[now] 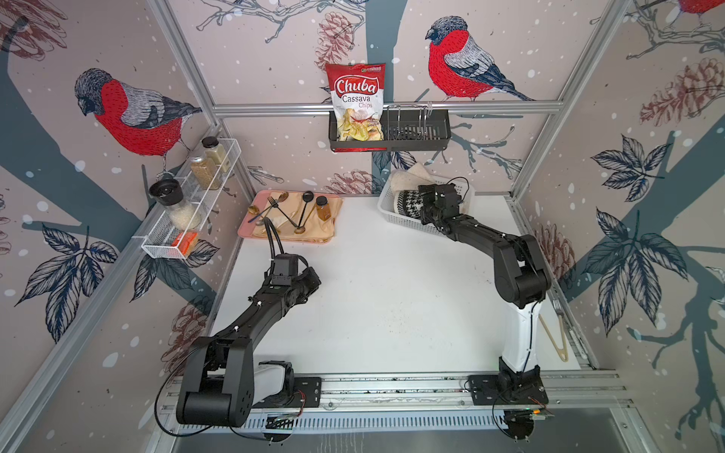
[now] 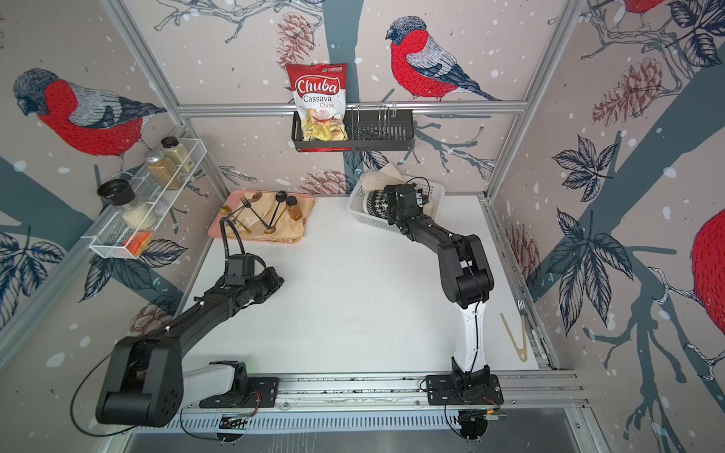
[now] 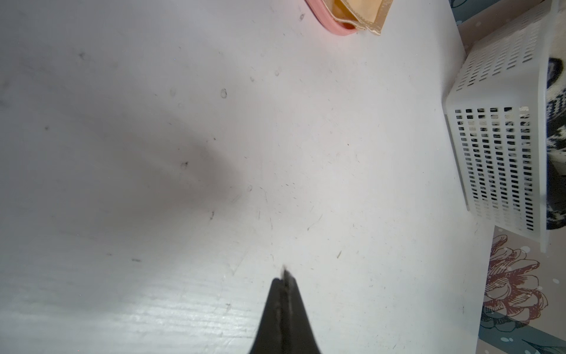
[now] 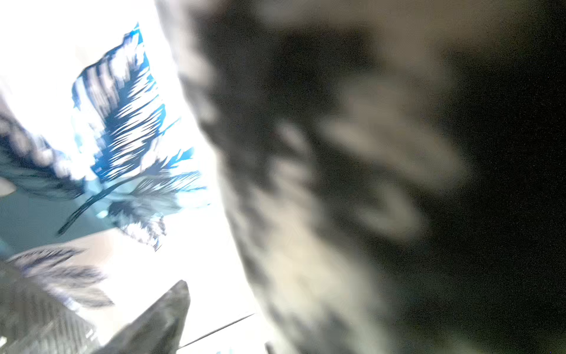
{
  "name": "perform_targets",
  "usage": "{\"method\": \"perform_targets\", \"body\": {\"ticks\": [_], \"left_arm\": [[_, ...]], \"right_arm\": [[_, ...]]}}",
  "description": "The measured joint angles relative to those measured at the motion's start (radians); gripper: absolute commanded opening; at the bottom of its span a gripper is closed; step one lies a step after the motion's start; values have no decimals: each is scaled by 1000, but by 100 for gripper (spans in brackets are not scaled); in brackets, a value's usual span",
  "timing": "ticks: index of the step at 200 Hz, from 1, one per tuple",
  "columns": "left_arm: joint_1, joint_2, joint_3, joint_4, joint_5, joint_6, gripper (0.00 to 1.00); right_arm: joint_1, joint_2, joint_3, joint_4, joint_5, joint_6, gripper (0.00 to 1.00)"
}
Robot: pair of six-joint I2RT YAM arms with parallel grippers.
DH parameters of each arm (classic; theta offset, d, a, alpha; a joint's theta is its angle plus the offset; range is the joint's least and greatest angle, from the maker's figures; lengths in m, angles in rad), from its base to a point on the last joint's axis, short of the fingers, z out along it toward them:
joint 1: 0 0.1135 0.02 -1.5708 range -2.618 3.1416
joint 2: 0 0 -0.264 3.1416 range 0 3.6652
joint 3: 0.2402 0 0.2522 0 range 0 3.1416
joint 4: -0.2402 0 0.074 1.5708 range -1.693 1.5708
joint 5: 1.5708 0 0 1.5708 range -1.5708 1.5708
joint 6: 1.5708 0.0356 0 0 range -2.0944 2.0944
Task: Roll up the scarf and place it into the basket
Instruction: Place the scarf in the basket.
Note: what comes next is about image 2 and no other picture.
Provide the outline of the beige knitted scarf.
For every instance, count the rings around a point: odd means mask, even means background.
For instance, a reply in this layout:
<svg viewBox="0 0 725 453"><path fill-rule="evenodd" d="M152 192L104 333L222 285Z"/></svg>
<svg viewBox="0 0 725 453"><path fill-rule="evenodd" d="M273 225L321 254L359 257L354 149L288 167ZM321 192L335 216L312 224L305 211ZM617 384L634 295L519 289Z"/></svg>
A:
<svg viewBox="0 0 725 453"><path fill-rule="evenodd" d="M429 202L423 207L423 213L436 218L440 205L445 197L446 189L443 185L428 181L424 177L415 177L400 173L398 168L387 163L379 170L367 170L362 174L362 190L365 194L374 190L382 190L387 185L394 184L413 184L419 189L423 189L424 193L429 197Z"/></svg>

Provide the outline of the white plastic basket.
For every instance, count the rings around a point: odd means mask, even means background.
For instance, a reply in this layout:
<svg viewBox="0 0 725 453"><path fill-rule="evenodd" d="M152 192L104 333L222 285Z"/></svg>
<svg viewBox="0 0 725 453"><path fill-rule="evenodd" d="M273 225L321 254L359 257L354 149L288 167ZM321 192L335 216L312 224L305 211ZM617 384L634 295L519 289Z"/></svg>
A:
<svg viewBox="0 0 725 453"><path fill-rule="evenodd" d="M375 228L381 228L382 230L388 230L392 232L399 232L400 230L393 225L390 225L387 220L368 215L364 212L364 198L367 194L362 189L362 177L358 180L354 189L349 195L349 202L347 202L347 211L360 223L372 226Z"/></svg>

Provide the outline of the black white patterned scarf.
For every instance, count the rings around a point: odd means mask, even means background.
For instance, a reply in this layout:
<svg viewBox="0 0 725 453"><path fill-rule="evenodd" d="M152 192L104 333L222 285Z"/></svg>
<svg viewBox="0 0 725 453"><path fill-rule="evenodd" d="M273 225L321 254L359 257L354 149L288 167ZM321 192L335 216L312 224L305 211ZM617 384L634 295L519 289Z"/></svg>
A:
<svg viewBox="0 0 725 453"><path fill-rule="evenodd" d="M425 194L425 205L429 202L429 197ZM372 191L364 198L364 212L368 215L378 217L384 220L385 214L383 213L386 203L384 201L383 191L377 190Z"/></svg>

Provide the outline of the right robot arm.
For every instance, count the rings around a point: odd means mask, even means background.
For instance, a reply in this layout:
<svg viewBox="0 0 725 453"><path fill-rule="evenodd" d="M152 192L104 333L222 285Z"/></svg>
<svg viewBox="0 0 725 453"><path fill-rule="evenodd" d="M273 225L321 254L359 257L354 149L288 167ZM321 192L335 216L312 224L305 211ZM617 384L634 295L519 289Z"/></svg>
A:
<svg viewBox="0 0 725 453"><path fill-rule="evenodd" d="M411 184L388 185L383 198L388 223L436 254L442 290L457 306L460 328L452 358L454 387L487 385L491 372L483 345L484 312L495 281L481 239L436 224L423 211L424 194Z"/></svg>

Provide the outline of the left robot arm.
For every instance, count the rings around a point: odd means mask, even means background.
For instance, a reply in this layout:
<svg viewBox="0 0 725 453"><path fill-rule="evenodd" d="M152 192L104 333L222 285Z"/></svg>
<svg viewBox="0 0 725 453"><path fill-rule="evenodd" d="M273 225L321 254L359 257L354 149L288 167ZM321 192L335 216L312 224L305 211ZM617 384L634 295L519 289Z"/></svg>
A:
<svg viewBox="0 0 725 453"><path fill-rule="evenodd" d="M185 372L182 361L207 334L239 311L266 302L283 285L273 267L256 272L262 259L228 258L215 285L196 297L191 309L168 326L144 336L128 336L114 347L96 405L105 425L160 428L181 408L211 402L247 403L254 396L243 362L217 361Z"/></svg>

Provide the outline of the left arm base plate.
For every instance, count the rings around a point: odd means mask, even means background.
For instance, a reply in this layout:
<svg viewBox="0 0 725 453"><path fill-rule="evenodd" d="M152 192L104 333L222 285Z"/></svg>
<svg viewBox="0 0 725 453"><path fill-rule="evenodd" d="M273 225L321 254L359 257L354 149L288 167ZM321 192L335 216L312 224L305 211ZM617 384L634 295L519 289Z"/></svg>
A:
<svg viewBox="0 0 725 453"><path fill-rule="evenodd" d="M271 409L276 406L279 393L278 377L248 377L244 390L237 384L218 396L201 400L201 409Z"/></svg>

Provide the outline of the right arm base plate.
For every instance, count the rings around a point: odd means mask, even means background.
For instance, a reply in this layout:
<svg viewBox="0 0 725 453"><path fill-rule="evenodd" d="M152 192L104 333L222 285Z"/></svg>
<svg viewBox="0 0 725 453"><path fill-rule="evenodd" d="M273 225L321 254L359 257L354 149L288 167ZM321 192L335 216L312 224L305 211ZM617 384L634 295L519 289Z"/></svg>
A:
<svg viewBox="0 0 725 453"><path fill-rule="evenodd" d="M485 381L454 383L450 375L428 375L424 379L424 391L430 406L445 405L492 405L504 403L500 381L490 375Z"/></svg>

